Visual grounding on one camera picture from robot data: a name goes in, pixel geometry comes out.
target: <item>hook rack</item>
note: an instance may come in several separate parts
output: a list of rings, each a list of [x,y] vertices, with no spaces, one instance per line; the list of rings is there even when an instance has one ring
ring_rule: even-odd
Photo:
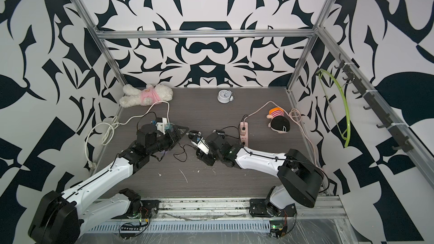
[[[377,124],[377,128],[387,128],[387,130],[390,132],[392,137],[399,145],[399,147],[394,147],[394,150],[402,149],[404,152],[408,152],[414,149],[413,145],[411,145],[411,143],[408,141],[409,137],[405,136],[404,133],[397,126],[399,125],[399,123],[394,123],[391,120],[390,114],[383,109],[383,107],[376,99],[375,95],[378,94],[377,90],[367,89],[362,77],[358,77],[356,75],[358,73],[357,70],[352,69],[356,67],[355,65],[353,67],[353,64],[354,64],[353,62],[345,63],[344,60],[341,60],[341,63],[339,64],[339,68],[342,68],[342,70],[348,76],[344,78],[344,80],[347,81],[346,84],[353,84],[356,87],[357,91],[352,91],[353,94],[362,94],[362,97],[368,103],[368,106],[363,106],[363,108],[365,110],[372,109],[374,113],[377,115],[377,117],[380,119],[380,121],[382,122],[381,124]]]

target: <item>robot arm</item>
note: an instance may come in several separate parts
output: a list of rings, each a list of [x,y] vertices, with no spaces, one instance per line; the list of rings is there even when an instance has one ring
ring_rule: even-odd
[[[137,131],[137,140],[107,167],[84,182],[62,193],[51,191],[42,197],[29,228],[29,236],[37,243],[74,243],[82,234],[113,217],[136,213],[140,196],[124,189],[95,205],[95,199],[140,170],[150,155],[168,151],[187,133],[187,127],[170,123],[163,132],[155,124],[146,124]]]
[[[206,139],[200,132],[191,131],[189,138],[198,147],[196,156],[207,165],[221,161],[228,167],[253,169],[276,176],[282,185],[272,190],[269,203],[272,214],[295,202],[314,207],[324,174],[295,149],[288,153],[268,153],[229,144],[224,132],[214,132]]]

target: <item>stuffed doll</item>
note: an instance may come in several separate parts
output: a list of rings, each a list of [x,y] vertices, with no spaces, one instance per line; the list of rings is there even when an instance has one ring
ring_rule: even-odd
[[[157,84],[155,87],[148,84],[144,90],[136,89],[127,84],[123,90],[125,96],[119,100],[122,107],[150,106],[157,101],[170,101],[173,98],[172,89],[161,84]]]
[[[284,116],[281,108],[275,107],[268,112],[268,119],[271,119],[268,127],[279,134],[286,133],[290,130],[290,121]]]

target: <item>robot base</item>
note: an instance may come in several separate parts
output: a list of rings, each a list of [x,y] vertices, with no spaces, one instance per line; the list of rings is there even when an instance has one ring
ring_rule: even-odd
[[[265,199],[250,199],[249,213],[252,217],[271,218],[271,217],[284,217],[285,212],[288,217],[293,217],[296,214],[295,204],[289,204],[285,209],[278,209],[270,203],[270,195],[272,194],[275,186],[271,188],[268,196]]]

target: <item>gray tabletop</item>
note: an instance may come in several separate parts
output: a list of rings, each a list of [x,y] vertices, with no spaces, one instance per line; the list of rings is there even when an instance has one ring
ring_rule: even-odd
[[[227,104],[218,102],[219,90],[173,89],[170,121],[176,125],[189,127],[190,130],[201,131],[206,137],[214,129],[238,126],[244,114],[253,113],[269,100],[286,111],[291,109],[288,96],[282,87],[231,89],[235,99]],[[249,147],[272,153],[286,153],[293,148],[307,156],[306,146],[296,124],[291,122],[290,131],[285,134],[275,133],[268,127],[270,120],[266,116],[272,108],[274,106],[269,104],[248,118]],[[142,115],[147,109],[148,106],[124,109],[120,122],[126,122],[134,115]],[[158,117],[165,117],[167,105],[164,103],[155,105],[151,111],[155,111]],[[143,118],[140,124],[148,123],[150,120],[153,120],[153,115]],[[117,153],[126,149],[136,139],[137,122],[138,118],[134,118],[127,125],[116,129],[101,159],[100,168],[113,161]],[[227,128],[225,131],[229,135],[238,137],[235,128]],[[180,143],[190,144],[190,140],[185,136]],[[177,145],[166,153],[161,162],[151,157],[149,163],[140,171],[115,185],[102,198],[111,197],[123,188],[130,188],[142,197],[159,198],[266,196],[271,187],[281,184],[278,178],[259,171],[228,168],[220,162],[209,167],[196,158],[192,148],[187,146],[185,149],[187,150],[186,162],[180,162],[173,157],[174,153],[182,152]]]

